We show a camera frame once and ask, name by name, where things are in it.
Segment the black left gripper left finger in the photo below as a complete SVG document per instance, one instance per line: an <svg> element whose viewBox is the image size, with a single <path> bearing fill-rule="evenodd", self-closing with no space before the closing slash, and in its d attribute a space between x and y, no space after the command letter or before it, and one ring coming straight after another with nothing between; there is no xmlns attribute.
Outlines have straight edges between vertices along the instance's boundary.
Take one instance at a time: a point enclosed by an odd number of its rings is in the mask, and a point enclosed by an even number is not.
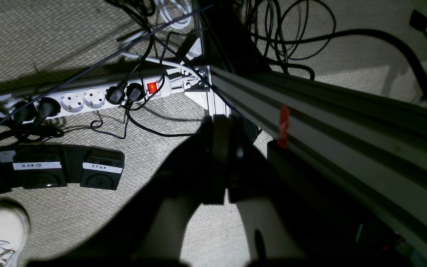
<svg viewBox="0 0 427 267"><path fill-rule="evenodd" d="M56 259L58 267L176 266L185 229L201 204L200 174L212 120L178 145L152 179L85 243Z"/></svg>

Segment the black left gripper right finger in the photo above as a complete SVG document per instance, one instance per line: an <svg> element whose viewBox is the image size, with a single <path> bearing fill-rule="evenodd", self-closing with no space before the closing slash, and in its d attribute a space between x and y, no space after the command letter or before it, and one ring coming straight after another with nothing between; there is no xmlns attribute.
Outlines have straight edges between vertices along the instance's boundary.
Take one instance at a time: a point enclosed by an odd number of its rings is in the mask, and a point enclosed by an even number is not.
<svg viewBox="0 0 427 267"><path fill-rule="evenodd" d="M326 267L330 260L305 241L311 223L276 170L248 140L243 123L221 117L221 174L242 219L251 267Z"/></svg>

